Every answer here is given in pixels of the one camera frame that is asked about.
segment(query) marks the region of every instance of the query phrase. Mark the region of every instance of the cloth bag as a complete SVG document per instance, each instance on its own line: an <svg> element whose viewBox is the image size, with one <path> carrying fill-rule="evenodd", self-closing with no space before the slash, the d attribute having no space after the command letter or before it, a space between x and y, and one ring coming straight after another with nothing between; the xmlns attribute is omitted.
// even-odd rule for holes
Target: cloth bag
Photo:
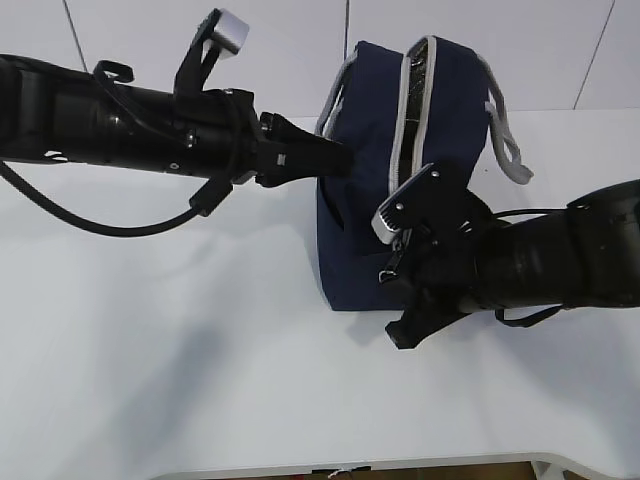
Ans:
<svg viewBox="0 0 640 480"><path fill-rule="evenodd" d="M482 57L435 36L405 55L357 44L315 131L355 154L350 177L320 178L317 185L320 276L332 309L402 309L379 285L392 250L377 238L371 219L403 182L439 158L454 159L468 182L487 129L502 170L526 184L533 174L521 163L503 95Z"/></svg>

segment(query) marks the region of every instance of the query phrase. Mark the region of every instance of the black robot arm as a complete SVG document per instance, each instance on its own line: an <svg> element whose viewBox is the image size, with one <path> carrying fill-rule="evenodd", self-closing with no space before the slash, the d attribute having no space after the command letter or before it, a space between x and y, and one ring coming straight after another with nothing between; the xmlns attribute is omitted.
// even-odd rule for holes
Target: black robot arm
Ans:
<svg viewBox="0 0 640 480"><path fill-rule="evenodd" d="M101 61L93 74L0 55L0 175L42 208L84 230L145 236L209 215L250 178L275 187L306 177L348 175L352 153L278 114L258 119L253 93L203 90L216 61L240 51L248 26L225 10L201 24L172 93L129 85L133 70ZM182 215L120 228L82 219L56 205L5 162L133 168L208 179Z"/></svg>
<svg viewBox="0 0 640 480"><path fill-rule="evenodd" d="M505 220L525 214L537 216ZM482 310L506 325L530 327L563 309L640 306L640 180L564 209L494 214L466 189L455 162L443 159L392 195L373 226L394 245L380 282L406 305L387 325L399 348L414 348ZM537 305L548 307L505 318L505 310Z"/></svg>

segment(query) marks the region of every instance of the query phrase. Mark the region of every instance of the black cable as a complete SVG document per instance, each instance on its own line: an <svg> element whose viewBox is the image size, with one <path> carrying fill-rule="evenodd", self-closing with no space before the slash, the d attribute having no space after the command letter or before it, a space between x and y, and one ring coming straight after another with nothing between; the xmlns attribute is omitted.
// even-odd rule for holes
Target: black cable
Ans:
<svg viewBox="0 0 640 480"><path fill-rule="evenodd" d="M547 215L549 213L561 212L561 208L524 208L521 210L505 210L493 215L493 218L514 217L516 215Z"/></svg>
<svg viewBox="0 0 640 480"><path fill-rule="evenodd" d="M93 69L93 78L104 93L124 110L127 116L140 128L171 142L188 146L186 132L179 132L165 123L156 121L145 108L135 102L127 91L123 90L122 86L119 85L133 81L133 69L130 66L110 60L100 60Z"/></svg>
<svg viewBox="0 0 640 480"><path fill-rule="evenodd" d="M35 187L29 184L3 161L0 161L0 176L2 176L2 178L9 182L16 190L26 196L29 200L40 208L46 210L54 217L87 232L107 237L132 238L156 235L179 227L180 225L184 225L186 222L198 215L198 210L191 208L177 217L154 225L147 225L144 227L112 227L109 225L95 223L91 220L86 220L61 207L40 193Z"/></svg>

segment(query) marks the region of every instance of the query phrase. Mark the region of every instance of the black strap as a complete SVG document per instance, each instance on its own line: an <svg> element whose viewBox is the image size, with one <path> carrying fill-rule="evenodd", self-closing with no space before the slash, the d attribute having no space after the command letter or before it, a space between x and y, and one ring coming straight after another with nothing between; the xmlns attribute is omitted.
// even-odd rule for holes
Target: black strap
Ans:
<svg viewBox="0 0 640 480"><path fill-rule="evenodd" d="M140 127L167 140L190 147L186 132L179 132L156 120L150 112L138 105L126 90L116 84L116 82L131 83L133 81L133 69L130 66L110 60L100 60L93 69L93 78L102 90Z"/></svg>
<svg viewBox="0 0 640 480"><path fill-rule="evenodd" d="M504 309L502 309L502 310L496 310L496 319L499 322L504 323L509 327L528 328L528 327L532 327L536 323L540 323L542 320L546 320L547 318L552 317L563 308L565 308L564 305L557 305L555 307L545 308L544 310L540 310L539 312L532 313L527 317L515 318L513 320L506 320L504 318Z"/></svg>

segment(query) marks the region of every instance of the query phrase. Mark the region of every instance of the zipper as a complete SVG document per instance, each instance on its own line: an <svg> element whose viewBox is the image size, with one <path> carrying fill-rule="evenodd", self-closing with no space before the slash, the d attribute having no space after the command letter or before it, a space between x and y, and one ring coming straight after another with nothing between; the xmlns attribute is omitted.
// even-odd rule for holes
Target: zipper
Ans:
<svg viewBox="0 0 640 480"><path fill-rule="evenodd" d="M435 59L436 38L429 36L411 47L402 63L398 115L389 162L389 194L422 168Z"/></svg>

